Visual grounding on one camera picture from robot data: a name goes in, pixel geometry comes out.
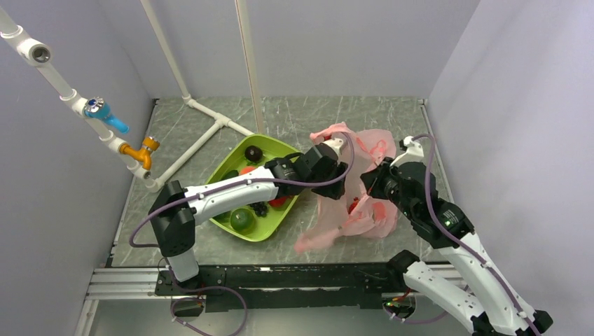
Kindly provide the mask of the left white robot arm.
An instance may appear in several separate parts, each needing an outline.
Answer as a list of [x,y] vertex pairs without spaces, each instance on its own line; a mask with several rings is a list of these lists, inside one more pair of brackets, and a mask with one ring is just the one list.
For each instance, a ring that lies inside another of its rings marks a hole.
[[195,226],[240,207],[301,194],[305,189],[339,197],[347,163],[339,155],[345,143],[334,138],[306,153],[277,157],[234,178],[183,188],[178,181],[158,196],[148,215],[174,285],[185,294],[199,289],[201,274],[193,252]]

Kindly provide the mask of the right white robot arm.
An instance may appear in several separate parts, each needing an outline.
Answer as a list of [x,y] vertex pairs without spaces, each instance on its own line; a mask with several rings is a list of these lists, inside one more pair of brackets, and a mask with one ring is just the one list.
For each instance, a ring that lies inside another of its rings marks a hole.
[[387,157],[361,180],[373,199],[395,205],[469,287],[459,288],[403,250],[387,263],[390,288],[409,287],[425,295],[471,335],[542,335],[553,325],[547,311],[534,309],[501,275],[463,210],[438,196],[435,177],[424,163],[394,166]]

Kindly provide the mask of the orange fake fruit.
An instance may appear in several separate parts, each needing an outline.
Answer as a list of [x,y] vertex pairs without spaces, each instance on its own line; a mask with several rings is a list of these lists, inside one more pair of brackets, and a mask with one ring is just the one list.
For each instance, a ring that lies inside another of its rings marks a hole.
[[243,169],[240,170],[239,174],[240,175],[248,174],[248,173],[252,172],[255,169],[256,169],[255,166],[246,166],[246,167],[244,167]]

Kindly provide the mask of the green fake avocado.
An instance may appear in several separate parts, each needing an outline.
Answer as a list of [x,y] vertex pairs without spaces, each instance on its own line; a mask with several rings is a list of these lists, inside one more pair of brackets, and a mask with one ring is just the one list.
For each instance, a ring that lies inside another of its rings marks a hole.
[[225,174],[222,176],[221,180],[222,180],[222,181],[225,181],[225,180],[228,180],[228,179],[233,179],[233,178],[235,178],[235,177],[238,177],[239,175],[240,175],[239,171],[238,171],[238,170],[235,170],[235,169],[233,169],[233,170],[230,170],[230,171],[226,172],[226,173],[225,173]]

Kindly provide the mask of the red fake fruit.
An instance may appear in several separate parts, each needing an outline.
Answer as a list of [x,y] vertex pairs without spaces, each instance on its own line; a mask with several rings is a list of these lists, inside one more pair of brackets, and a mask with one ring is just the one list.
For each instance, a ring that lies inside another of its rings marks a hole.
[[290,199],[289,196],[279,197],[277,199],[270,200],[268,204],[273,208],[280,208],[282,207],[288,200]]
[[347,208],[348,214],[351,214],[359,203],[359,198],[355,197]]

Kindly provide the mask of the pink plastic bag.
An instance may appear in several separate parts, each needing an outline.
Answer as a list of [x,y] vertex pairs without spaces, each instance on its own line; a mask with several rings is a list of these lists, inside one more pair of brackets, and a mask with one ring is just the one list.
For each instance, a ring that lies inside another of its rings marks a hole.
[[[347,174],[345,194],[338,200],[317,197],[317,222],[296,240],[294,250],[304,253],[326,249],[342,236],[384,238],[394,231],[398,210],[387,200],[367,195],[360,176],[375,169],[384,158],[396,154],[392,133],[385,129],[352,131],[345,122],[333,124],[310,134],[310,140],[319,144],[329,137],[347,134],[354,144],[354,164]],[[359,203],[351,214],[347,208],[358,197]]]

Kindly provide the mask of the dark fake grapes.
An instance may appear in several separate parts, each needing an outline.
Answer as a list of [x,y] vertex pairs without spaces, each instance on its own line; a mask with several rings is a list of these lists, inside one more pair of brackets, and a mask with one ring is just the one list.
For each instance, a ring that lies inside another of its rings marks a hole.
[[249,207],[254,211],[255,215],[264,218],[268,215],[268,205],[266,202],[252,203]]

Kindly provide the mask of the dark plum fake fruit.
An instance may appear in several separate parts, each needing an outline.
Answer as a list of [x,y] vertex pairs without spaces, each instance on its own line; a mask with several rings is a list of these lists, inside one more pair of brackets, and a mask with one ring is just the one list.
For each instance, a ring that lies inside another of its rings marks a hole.
[[258,146],[250,145],[245,148],[244,157],[250,162],[257,163],[263,159],[263,151]]

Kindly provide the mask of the round green fake fruit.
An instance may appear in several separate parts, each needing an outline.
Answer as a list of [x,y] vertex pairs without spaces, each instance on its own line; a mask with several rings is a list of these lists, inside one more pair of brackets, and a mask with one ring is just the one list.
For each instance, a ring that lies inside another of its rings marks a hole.
[[230,226],[236,232],[251,231],[255,226],[255,222],[253,213],[248,209],[236,209],[230,214]]

